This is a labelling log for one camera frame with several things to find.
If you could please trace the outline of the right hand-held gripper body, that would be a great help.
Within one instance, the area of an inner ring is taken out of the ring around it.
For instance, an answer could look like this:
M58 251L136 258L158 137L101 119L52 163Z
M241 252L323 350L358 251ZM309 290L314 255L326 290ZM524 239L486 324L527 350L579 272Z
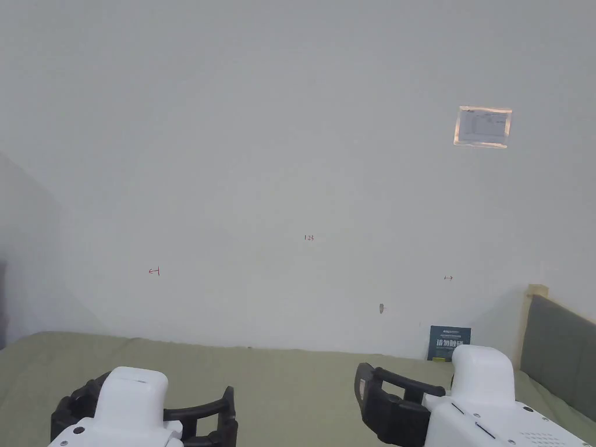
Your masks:
M425 446L591 446L516 400L510 359L491 347L461 345L452 355L450 392L425 395Z

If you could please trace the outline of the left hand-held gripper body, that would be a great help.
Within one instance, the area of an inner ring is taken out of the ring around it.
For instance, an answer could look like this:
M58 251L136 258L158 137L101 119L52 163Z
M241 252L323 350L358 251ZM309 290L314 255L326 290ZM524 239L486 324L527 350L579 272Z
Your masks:
M101 388L94 417L50 439L50 446L183 446L182 424L164 421L167 377L116 367Z

